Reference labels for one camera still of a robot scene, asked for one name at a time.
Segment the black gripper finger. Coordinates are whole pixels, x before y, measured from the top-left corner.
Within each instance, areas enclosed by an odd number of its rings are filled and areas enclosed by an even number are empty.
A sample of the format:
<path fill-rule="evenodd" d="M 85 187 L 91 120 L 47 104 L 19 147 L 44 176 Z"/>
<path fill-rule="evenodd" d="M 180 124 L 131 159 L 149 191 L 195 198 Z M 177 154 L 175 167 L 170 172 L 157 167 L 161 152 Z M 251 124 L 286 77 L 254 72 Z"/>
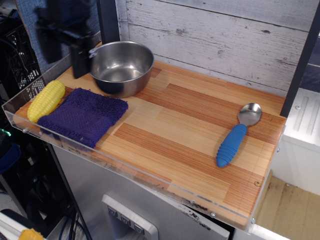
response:
<path fill-rule="evenodd" d="M 75 43 L 70 46 L 73 76 L 79 79 L 92 70 L 93 47 L 85 43 Z"/>
<path fill-rule="evenodd" d="M 54 63 L 62 58 L 61 43 L 51 30 L 37 25 L 37 37 L 47 63 Z"/>

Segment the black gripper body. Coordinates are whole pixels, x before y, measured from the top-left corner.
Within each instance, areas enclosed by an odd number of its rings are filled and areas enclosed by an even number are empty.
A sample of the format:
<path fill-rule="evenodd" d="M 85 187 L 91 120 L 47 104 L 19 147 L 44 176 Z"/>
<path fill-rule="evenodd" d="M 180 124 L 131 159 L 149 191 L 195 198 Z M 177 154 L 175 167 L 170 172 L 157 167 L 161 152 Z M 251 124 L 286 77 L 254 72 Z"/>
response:
<path fill-rule="evenodd" d="M 89 46 L 93 33 L 87 21 L 92 6 L 91 0 L 47 0 L 45 7 L 36 7 L 35 29 L 40 45 Z"/>

